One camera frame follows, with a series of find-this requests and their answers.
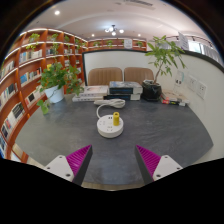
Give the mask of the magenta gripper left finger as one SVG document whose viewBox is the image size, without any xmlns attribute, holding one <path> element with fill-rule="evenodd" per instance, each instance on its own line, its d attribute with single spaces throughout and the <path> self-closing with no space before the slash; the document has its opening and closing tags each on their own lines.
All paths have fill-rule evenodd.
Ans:
<svg viewBox="0 0 224 224">
<path fill-rule="evenodd" d="M 67 156 L 57 156 L 47 164 L 44 169 L 54 175 L 81 186 L 92 154 L 92 146 L 87 145 Z"/>
</svg>

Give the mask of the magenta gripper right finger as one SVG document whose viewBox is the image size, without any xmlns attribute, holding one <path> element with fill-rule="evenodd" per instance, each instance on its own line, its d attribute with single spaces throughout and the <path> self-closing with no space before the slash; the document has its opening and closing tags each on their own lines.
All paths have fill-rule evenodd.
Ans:
<svg viewBox="0 0 224 224">
<path fill-rule="evenodd" d="M 145 185 L 182 169 L 170 156 L 159 156 L 139 145 L 135 146 L 135 156 Z"/>
</svg>

